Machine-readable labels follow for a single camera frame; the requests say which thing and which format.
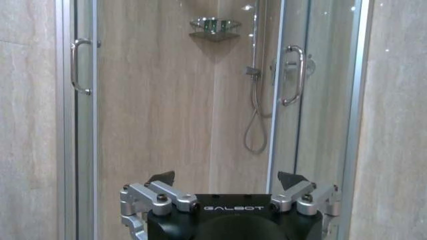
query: corner shelf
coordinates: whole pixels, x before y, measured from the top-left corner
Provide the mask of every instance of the corner shelf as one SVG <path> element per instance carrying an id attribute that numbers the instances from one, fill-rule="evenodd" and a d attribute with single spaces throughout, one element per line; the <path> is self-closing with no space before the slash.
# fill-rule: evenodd
<path id="1" fill-rule="evenodd" d="M 189 36 L 205 39 L 210 42 L 221 42 L 224 40 L 238 37 L 238 27 L 241 23 L 230 19 L 216 17 L 198 17 L 189 22 L 193 32 Z"/>

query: shower slide bracket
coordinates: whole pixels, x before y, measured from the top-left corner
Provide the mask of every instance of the shower slide bracket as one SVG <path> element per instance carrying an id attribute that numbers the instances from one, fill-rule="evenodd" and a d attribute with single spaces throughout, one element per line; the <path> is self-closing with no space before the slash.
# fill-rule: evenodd
<path id="1" fill-rule="evenodd" d="M 254 68 L 254 67 L 250 67 L 250 66 L 246 66 L 245 67 L 245 72 L 244 72 L 246 75 L 250 75 L 250 76 L 261 76 L 261 70 L 258 68 Z"/>

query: beige marble-effect wall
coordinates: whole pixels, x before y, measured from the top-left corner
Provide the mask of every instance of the beige marble-effect wall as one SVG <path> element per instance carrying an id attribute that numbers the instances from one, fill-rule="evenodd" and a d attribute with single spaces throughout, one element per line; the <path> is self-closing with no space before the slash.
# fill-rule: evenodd
<path id="1" fill-rule="evenodd" d="M 214 86 L 212 104 L 212 130 L 209 152 L 209 192 L 210 193 L 264 193 L 268 165 L 268 148 L 261 154 L 252 154 L 242 145 L 244 133 L 252 117 L 250 77 L 245 66 L 252 64 L 252 12 L 241 10 L 250 0 L 218 0 L 220 18 L 241 22 L 240 37 L 217 44 L 214 51 Z M 260 30 L 264 29 L 264 4 L 260 9 Z M 261 66 L 262 45 L 257 45 L 257 66 Z M 266 69 L 264 84 L 268 84 Z M 269 119 L 262 120 L 269 136 Z M 257 149 L 262 144 L 260 120 L 250 126 L 249 146 Z"/>
<path id="2" fill-rule="evenodd" d="M 54 2 L 0 5 L 0 238 L 54 240 Z"/>
<path id="3" fill-rule="evenodd" d="M 427 1 L 373 4 L 350 239 L 427 239 Z"/>
<path id="4" fill-rule="evenodd" d="M 252 28 L 252 15 L 241 10 L 246 3 L 105 0 L 98 6 L 102 240 L 128 236 L 117 218 L 120 187 L 153 174 L 174 170 L 174 186 L 188 192 L 264 192 L 268 151 L 253 156 L 242 146 L 252 114 L 244 74 Z M 200 16 L 242 22 L 241 36 L 220 43 L 190 38 L 189 20 Z M 268 34 L 277 39 L 273 32 Z M 277 41 L 266 45 L 272 58 Z M 268 88 L 262 98 L 270 104 Z M 250 139 L 258 137 L 254 130 Z"/>

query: silver metal clamp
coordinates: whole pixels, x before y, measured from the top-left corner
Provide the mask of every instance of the silver metal clamp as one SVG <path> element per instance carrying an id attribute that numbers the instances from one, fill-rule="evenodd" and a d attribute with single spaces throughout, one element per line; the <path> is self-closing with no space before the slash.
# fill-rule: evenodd
<path id="1" fill-rule="evenodd" d="M 338 216 L 341 194 L 337 186 L 321 186 L 297 199 L 296 210 L 300 214 L 312 216 L 317 211 L 329 216 Z"/>
<path id="2" fill-rule="evenodd" d="M 282 194 L 270 196 L 269 208 L 273 212 L 284 213 L 290 210 L 292 203 L 300 196 L 308 194 L 314 189 L 313 184 L 308 181 L 300 181 Z"/>
<path id="3" fill-rule="evenodd" d="M 166 216 L 172 211 L 172 201 L 164 194 L 157 194 L 138 183 L 125 185 L 120 191 L 121 223 L 128 227 L 134 240 L 146 240 L 144 220 L 137 213 L 152 210 L 157 216 Z"/>
<path id="4" fill-rule="evenodd" d="M 194 194 L 180 192 L 161 181 L 152 181 L 146 187 L 156 193 L 165 194 L 180 212 L 193 213 L 200 209 Z"/>

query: shower hose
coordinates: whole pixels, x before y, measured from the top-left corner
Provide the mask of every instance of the shower hose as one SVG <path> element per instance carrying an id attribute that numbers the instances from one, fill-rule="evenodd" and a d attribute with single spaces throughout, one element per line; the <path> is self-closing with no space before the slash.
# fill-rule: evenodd
<path id="1" fill-rule="evenodd" d="M 242 135 L 244 148 L 252 154 L 256 154 L 256 155 L 260 154 L 265 150 L 265 147 L 266 147 L 266 137 L 268 136 L 266 136 L 264 118 L 270 118 L 270 116 L 272 116 L 270 113 L 269 114 L 262 113 L 260 100 L 258 100 L 262 83 L 258 80 L 258 77 L 260 77 L 260 75 L 252 75 L 252 79 L 250 79 L 249 100 L 250 100 L 250 105 L 252 105 L 252 116 L 250 116 L 250 120 L 248 122 L 248 125 L 244 130 L 244 135 Z M 258 126 L 260 126 L 260 131 L 261 131 L 261 145 L 258 148 L 254 148 L 249 145 L 250 143 L 249 143 L 249 139 L 248 139 L 249 131 L 250 131 L 250 128 L 252 128 L 252 125 L 254 123 L 256 118 L 258 119 Z"/>

